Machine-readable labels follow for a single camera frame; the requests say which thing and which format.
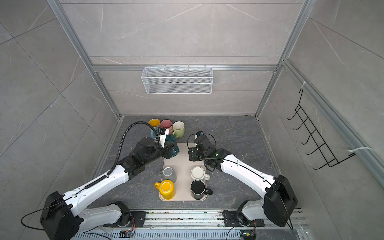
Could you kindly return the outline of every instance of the black wire rack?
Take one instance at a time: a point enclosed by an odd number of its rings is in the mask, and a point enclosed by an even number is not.
[[[301,107],[301,105],[300,105],[300,101],[301,101],[301,97],[303,96],[303,89],[300,89],[299,94],[300,94],[300,93],[301,93],[301,95],[300,95],[299,103],[297,104],[297,106],[296,106],[296,108],[295,108],[295,114],[294,114],[291,118],[287,118],[287,119],[288,119],[288,120],[292,120],[292,119],[297,115],[297,116],[300,118],[302,124],[301,124],[298,128],[296,128],[296,129],[295,129],[295,128],[292,128],[292,129],[293,129],[293,130],[298,130],[299,128],[301,128],[301,126],[305,126],[305,128],[306,128],[307,131],[308,131],[308,133],[310,134],[310,135],[308,136],[307,141],[306,141],[305,143],[301,143],[301,144],[303,144],[303,145],[307,144],[310,138],[312,138],[313,141],[315,142],[317,148],[316,148],[315,150],[313,150],[311,153],[305,153],[305,154],[307,154],[307,155],[311,155],[311,154],[313,154],[314,152],[316,152],[317,150],[319,150],[320,153],[321,153],[321,155],[323,156],[323,158],[324,158],[326,164],[324,164],[324,165],[322,165],[321,167],[318,167],[318,168],[314,168],[314,167],[313,167],[313,169],[318,170],[318,169],[320,169],[320,168],[322,168],[322,167],[325,167],[326,165],[328,165],[329,167],[333,167],[333,166],[335,166],[335,165],[337,165],[337,164],[340,164],[340,163],[344,162],[344,161],[347,160],[348,158],[351,158],[351,157],[355,156],[355,155],[356,155],[355,153],[351,153],[350,155],[348,155],[348,157],[346,157],[345,159],[343,159],[343,160],[341,160],[341,161],[338,160],[338,159],[335,157],[335,155],[333,154],[332,150],[329,148],[328,144],[325,142],[323,136],[322,136],[322,135],[320,134],[320,132],[317,130],[316,126],[313,124],[312,120],[308,117],[308,115],[307,115],[307,113],[304,111],[304,109]],[[303,117],[303,118],[302,118],[302,117],[300,116],[300,114],[298,113],[300,109],[301,109],[301,110],[304,112],[304,114],[305,114],[305,117]],[[310,130],[309,130],[308,127],[310,127],[310,125],[307,125],[307,124],[309,124],[309,123],[312,124],[312,126],[313,126],[313,128],[314,128],[313,131],[310,131]],[[317,133],[317,134],[321,137],[321,140],[322,140],[323,143],[320,144],[320,143],[316,142],[315,138],[313,137],[313,134],[315,134],[315,133]],[[332,160],[328,161],[327,158],[324,156],[324,151],[321,149],[321,147],[323,147],[323,146],[325,146],[325,147],[329,150],[329,152],[331,153],[331,155],[332,155]]]

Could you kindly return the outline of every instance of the tray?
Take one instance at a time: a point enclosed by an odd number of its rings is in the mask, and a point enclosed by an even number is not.
[[[179,147],[179,154],[177,154],[174,157],[171,157],[170,159],[164,159],[164,165],[163,169],[166,167],[171,167],[173,171],[175,171],[177,179],[175,184],[175,197],[173,197],[170,200],[167,200],[162,197],[162,195],[159,193],[159,197],[163,201],[204,201],[207,198],[207,195],[204,195],[203,198],[196,200],[192,197],[191,191],[190,191],[190,185],[192,181],[194,180],[191,177],[191,170],[192,168],[199,166],[204,169],[205,172],[205,166],[203,161],[198,162],[192,162],[189,160],[188,156],[188,147],[186,143],[177,143],[177,146]],[[202,180],[205,185],[207,185],[207,181],[205,179]]]

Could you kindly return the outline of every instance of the yellow mug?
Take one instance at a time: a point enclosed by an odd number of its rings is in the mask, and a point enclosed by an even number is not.
[[[163,198],[170,200],[175,196],[175,185],[171,180],[164,180],[161,183],[155,183],[155,188],[157,188]]]

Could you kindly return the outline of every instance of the white mesh basket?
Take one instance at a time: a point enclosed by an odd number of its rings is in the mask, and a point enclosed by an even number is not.
[[[210,67],[146,67],[141,79],[148,94],[211,93]]]

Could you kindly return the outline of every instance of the metal beam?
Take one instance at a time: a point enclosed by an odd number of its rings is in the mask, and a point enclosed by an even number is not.
[[[297,69],[297,67],[289,60],[284,59],[283,66],[293,76],[294,79],[301,85],[304,81],[309,80]],[[337,112],[337,110],[326,100],[326,98],[313,86],[311,83],[303,85],[308,96],[318,106],[321,112],[331,122],[333,127],[348,143],[351,149],[358,147],[369,147],[363,138],[349,125],[349,123]],[[372,150],[361,149],[355,152],[356,155],[362,160],[365,166],[369,169],[372,175],[384,188],[384,162]]]
[[[115,103],[112,100],[112,97],[109,95],[108,90],[104,86],[100,76],[96,74],[96,72],[92,69],[92,63],[91,60],[85,51],[85,48],[81,44],[79,37],[77,36],[76,32],[73,29],[73,26],[71,22],[69,21],[67,15],[65,14],[65,11],[63,7],[61,6],[60,2],[58,0],[47,0],[48,4],[51,6],[52,11],[55,13],[57,19],[59,20],[60,24],[62,25],[65,33],[67,34],[68,38],[70,39],[71,43],[73,44],[74,48],[76,49],[78,55],[80,56],[81,60],[83,61],[85,67],[88,69],[89,73],[91,74],[93,80],[95,81],[97,87],[100,89],[101,93],[103,94],[105,100],[107,101],[109,107],[111,108],[112,112],[116,116],[116,118],[120,118],[121,114],[119,113],[118,108],[116,107]]]
[[[214,71],[276,71],[276,65],[93,65],[94,71],[142,71],[145,67],[210,67]]]
[[[295,45],[296,40],[299,37],[299,35],[300,35],[300,33],[304,27],[304,24],[307,21],[308,16],[311,13],[312,8],[313,8],[315,3],[316,3],[316,0],[306,0],[303,3],[303,7],[299,13],[299,16],[297,17],[295,25],[293,26],[291,35],[289,36],[288,41],[284,47],[283,53],[280,56],[279,62],[277,64],[278,66],[281,66],[283,59],[289,57],[289,55],[291,54],[293,46]],[[272,77],[268,83],[268,86],[267,86],[266,90],[264,91],[264,95],[263,95],[262,99],[260,100],[260,104],[259,104],[259,106],[255,112],[256,118],[260,117],[260,114],[261,114],[262,110],[264,109],[264,106],[265,106],[265,104],[269,98],[269,95],[271,94],[272,89],[275,86],[277,79],[279,78],[280,71],[281,71],[281,68],[278,68],[277,71],[274,73],[274,75],[272,75]]]

